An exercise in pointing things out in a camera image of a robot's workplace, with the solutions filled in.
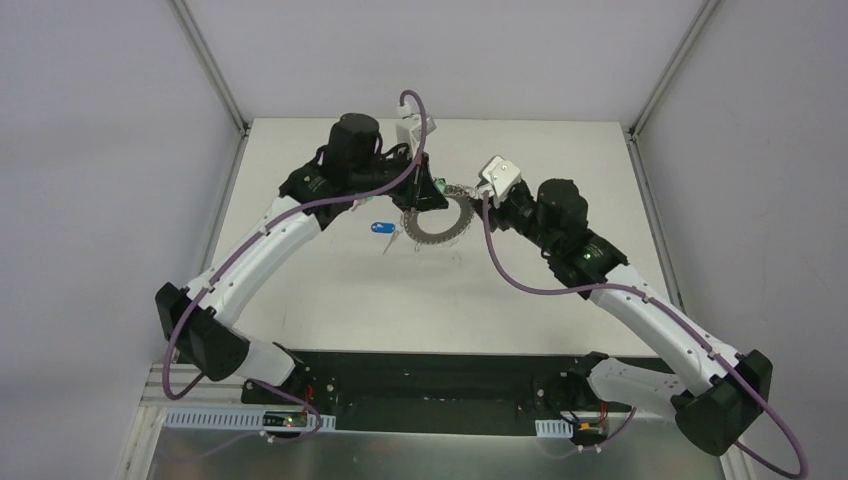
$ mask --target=white wall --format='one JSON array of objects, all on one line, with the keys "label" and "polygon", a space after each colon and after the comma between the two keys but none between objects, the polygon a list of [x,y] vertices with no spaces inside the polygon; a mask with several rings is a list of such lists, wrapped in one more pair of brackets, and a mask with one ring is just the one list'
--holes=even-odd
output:
[{"label": "white wall", "polygon": [[630,123],[702,0],[189,0],[244,114]]},{"label": "white wall", "polygon": [[111,478],[235,129],[167,2],[0,3],[0,478]]},{"label": "white wall", "polygon": [[[724,2],[640,142],[687,310],[772,359],[816,479],[848,467],[846,22],[843,0]],[[748,438],[796,468],[767,420]]]}]

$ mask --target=cable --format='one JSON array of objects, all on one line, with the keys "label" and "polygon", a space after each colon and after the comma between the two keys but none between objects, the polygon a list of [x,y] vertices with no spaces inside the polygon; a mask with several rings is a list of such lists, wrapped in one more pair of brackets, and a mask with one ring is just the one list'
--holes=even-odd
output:
[{"label": "cable", "polygon": [[736,382],[742,386],[745,392],[748,393],[748,395],[750,395],[751,398],[753,398],[754,401],[757,402],[757,405],[759,405],[760,408],[762,408],[763,411],[765,411],[768,416],[771,417],[771,419],[774,421],[780,431],[783,432],[784,436],[786,436],[786,439],[789,441],[789,444],[792,445],[792,449],[795,451],[795,455],[798,457],[798,473],[792,473],[783,470],[782,468],[769,462],[759,454],[751,451],[751,449],[739,443],[738,441],[734,442],[734,445],[736,445],[743,452],[750,455],[751,458],[762,464],[764,467],[777,473],[778,475],[791,479],[807,478],[810,471],[807,455],[804,453],[804,449],[801,447],[801,442],[798,440],[798,437],[795,436],[795,433],[793,433],[792,430],[789,428],[789,425],[787,425],[786,422],[784,422],[783,419],[780,418],[780,415],[778,415],[778,413],[771,407],[771,405],[769,405],[768,402],[765,401],[765,399],[763,399],[763,397],[760,396],[760,394],[757,393],[757,391],[754,390],[753,387],[751,387],[748,381],[745,380],[742,375],[740,375],[739,372],[737,372],[733,368],[733,366],[730,365],[730,363],[725,360],[724,357],[721,356],[721,354],[719,354],[718,352],[714,352],[712,345],[710,345],[710,343],[704,337],[702,337],[694,328],[692,328],[691,325],[689,325],[685,320],[683,320],[683,318],[681,318],[680,315],[678,315],[674,310],[672,310],[670,307],[660,302],[659,300],[653,297],[649,297],[645,292],[635,287],[619,285],[615,283],[597,283],[594,285],[582,285],[579,287],[561,288],[553,290],[543,290],[539,288],[528,287],[509,276],[509,274],[504,270],[503,265],[501,265],[501,262],[498,260],[497,254],[495,253],[495,247],[492,244],[492,232],[489,229],[489,192],[483,193],[482,217],[484,226],[483,233],[486,237],[486,247],[489,250],[489,257],[492,259],[492,263],[495,266],[495,270],[498,271],[498,273],[501,275],[501,277],[503,277],[504,280],[506,280],[507,283],[517,288],[518,290],[521,290],[522,292],[526,293],[531,293],[533,295],[567,295],[571,293],[589,292],[593,290],[621,290],[641,298],[643,302],[650,303],[651,305],[657,307],[664,314],[668,315],[668,317],[671,318],[674,323],[676,323],[680,328],[682,328],[687,334],[689,334],[689,336],[692,337],[695,342],[697,342],[698,345],[701,346],[701,348],[703,348],[707,352],[710,352],[711,355],[715,358],[715,361],[718,362],[718,364],[721,365],[722,368],[724,368],[727,373],[730,374],[730,376],[733,377],[733,379],[736,380]]},{"label": "cable", "polygon": [[[633,420],[633,417],[635,417],[635,416],[636,416],[636,409],[634,408],[634,409],[630,410],[630,415],[628,415],[628,416],[627,416],[627,418],[625,418],[625,419],[624,419],[624,423],[622,423],[622,424],[621,424],[621,426],[620,426],[620,427],[618,427],[618,430],[616,430],[615,432],[613,432],[613,433],[612,433],[609,437],[607,437],[607,439],[606,439],[606,440],[604,440],[603,442],[601,442],[601,443],[599,443],[599,444],[595,445],[595,447],[598,449],[598,452],[600,453],[600,448],[601,448],[601,447],[605,447],[605,446],[609,445],[609,443],[610,443],[611,441],[613,441],[616,437],[618,437],[618,436],[621,434],[621,432],[623,432],[625,429],[627,429],[627,428],[630,426],[630,424],[631,424],[630,422]],[[582,452],[582,451],[583,451],[583,450],[582,450],[582,449],[580,449],[580,448],[575,448],[574,450],[571,450],[571,451],[569,451],[569,452],[567,452],[567,453],[565,453],[565,454],[563,454],[563,455],[553,455],[553,454],[550,454],[550,453],[548,453],[547,451],[545,451],[545,449],[544,449],[544,448],[542,448],[542,447],[541,447],[541,445],[539,446],[539,450],[541,450],[541,451],[542,451],[542,454],[543,454],[544,456],[546,456],[546,457],[550,458],[551,460],[565,460],[566,458],[568,458],[568,457],[570,457],[570,456],[574,455],[575,453],[580,453],[580,452]]]},{"label": "cable", "polygon": [[[310,208],[321,207],[321,206],[324,206],[324,205],[332,205],[332,204],[336,204],[336,203],[353,202],[353,201],[365,199],[365,198],[368,198],[368,197],[375,197],[377,195],[382,195],[383,193],[388,192],[389,190],[395,188],[401,182],[406,180],[406,178],[410,174],[412,174],[412,172],[415,170],[415,168],[418,165],[420,165],[421,162],[423,161],[423,159],[424,159],[424,144],[425,144],[426,138],[427,138],[427,111],[424,108],[424,102],[423,102],[423,100],[421,100],[421,97],[416,92],[414,92],[412,90],[404,90],[400,94],[399,102],[400,102],[401,106],[405,105],[405,101],[406,101],[407,97],[411,97],[415,101],[415,103],[418,104],[418,113],[419,113],[419,115],[421,116],[421,119],[422,119],[422,122],[421,122],[421,142],[418,144],[418,148],[415,150],[415,155],[413,156],[412,160],[409,162],[409,166],[400,175],[398,175],[397,178],[395,178],[391,182],[387,183],[386,185],[383,185],[382,187],[377,188],[375,190],[371,190],[369,192],[357,193],[357,194],[352,194],[352,195],[343,195],[343,196],[334,197],[334,198],[325,198],[325,199],[321,199],[321,200],[315,200],[313,202],[304,203],[303,205],[299,205],[295,208],[292,208],[288,211],[285,211],[285,212],[281,213],[280,215],[271,219],[271,221],[269,221],[267,224],[265,224],[265,230],[270,230],[270,229],[274,228],[275,226],[279,225],[281,222],[283,222],[287,218],[291,217],[292,215],[300,213],[304,210],[308,210]],[[235,264],[235,262],[238,261],[238,259],[248,249],[250,249],[250,247],[253,246],[253,244],[255,244],[260,238],[262,238],[264,236],[265,235],[262,234],[262,232],[256,232],[250,238],[248,238],[238,249],[236,249],[235,252],[233,252],[232,255],[229,256],[229,258],[227,258],[224,261],[224,263],[218,268],[218,270],[215,271],[215,273],[209,279],[209,286],[214,288],[215,284],[218,283],[218,281],[221,279],[221,277],[233,266],[233,264]],[[186,309],[180,315],[180,318],[179,318],[179,320],[177,320],[177,323],[174,326],[174,330],[171,333],[171,337],[168,339],[168,348],[165,351],[166,362],[162,367],[162,390],[165,392],[165,396],[168,397],[170,400],[179,400],[179,399],[185,397],[188,394],[188,392],[190,392],[191,389],[193,389],[200,382],[200,380],[202,380],[203,377],[204,377],[204,375],[202,373],[199,374],[194,380],[191,381],[191,383],[189,383],[189,385],[185,389],[183,389],[179,393],[174,393],[173,390],[171,390],[171,363],[170,363],[170,359],[172,359],[174,357],[174,350],[176,349],[176,346],[177,346],[177,339],[180,337],[180,334],[182,333],[183,327],[185,327],[185,324],[188,321],[188,317],[191,314],[191,312],[194,311],[194,309],[200,304],[200,302],[206,297],[206,294],[208,294],[208,293],[209,293],[209,290],[205,287],[201,288],[200,291],[198,291],[197,295],[191,300],[188,307],[186,307]],[[277,442],[277,443],[292,443],[293,441],[302,441],[302,440],[309,439],[310,437],[315,435],[315,433],[317,433],[318,430],[320,430],[321,427],[323,426],[324,421],[321,418],[321,414],[318,413],[318,410],[315,410],[314,407],[309,406],[309,404],[307,404],[306,402],[303,402],[299,398],[293,397],[293,396],[291,396],[291,395],[289,395],[285,392],[281,392],[280,390],[272,387],[271,385],[268,385],[265,382],[260,382],[260,381],[256,381],[256,380],[252,380],[252,381],[256,385],[259,385],[260,387],[264,388],[265,390],[268,390],[271,393],[274,393],[274,394],[276,394],[280,397],[283,397],[286,400],[293,401],[297,404],[303,405],[305,408],[310,410],[310,412],[312,412],[313,415],[316,416],[317,422],[316,422],[316,426],[313,430],[310,430],[309,432],[305,432],[298,437],[295,437],[295,438],[292,438],[292,439],[286,439],[287,441],[285,441],[285,442]]]}]

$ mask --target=white table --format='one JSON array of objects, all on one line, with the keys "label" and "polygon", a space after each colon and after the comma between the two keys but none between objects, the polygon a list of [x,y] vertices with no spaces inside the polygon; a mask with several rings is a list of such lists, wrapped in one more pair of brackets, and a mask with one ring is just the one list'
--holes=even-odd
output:
[{"label": "white table", "polygon": [[[253,123],[216,261],[262,215],[289,173],[326,143],[336,119],[257,119]],[[535,193],[553,177],[572,178],[589,202],[590,228],[628,255],[665,292],[659,261],[617,123],[436,120],[427,152],[434,176],[475,185],[495,154],[512,160]],[[382,120],[385,148],[394,121]],[[457,209],[422,214],[422,226],[450,224]],[[294,349],[482,354],[652,355],[627,328],[579,296],[536,297],[498,276],[475,219],[453,247],[423,247],[388,235],[376,221],[399,211],[378,198],[339,216],[289,259],[245,308],[236,327]],[[516,279],[561,288],[539,249],[514,232],[495,247]]]}]

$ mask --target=green object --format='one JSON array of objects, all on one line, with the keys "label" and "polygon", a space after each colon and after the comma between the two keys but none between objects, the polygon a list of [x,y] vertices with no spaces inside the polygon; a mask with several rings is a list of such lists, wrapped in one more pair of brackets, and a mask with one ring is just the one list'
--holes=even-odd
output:
[{"label": "green object", "polygon": [[446,182],[444,178],[436,178],[433,180],[433,184],[436,185],[436,188],[439,189],[439,192],[441,192],[442,195],[445,194],[445,190],[448,188],[448,182]]}]

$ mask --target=blue key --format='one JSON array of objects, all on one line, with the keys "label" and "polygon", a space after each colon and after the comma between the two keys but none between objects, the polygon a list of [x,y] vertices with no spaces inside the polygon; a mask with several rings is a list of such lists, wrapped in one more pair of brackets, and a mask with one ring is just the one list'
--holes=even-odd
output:
[{"label": "blue key", "polygon": [[395,224],[374,222],[371,224],[371,231],[374,233],[395,233]]}]

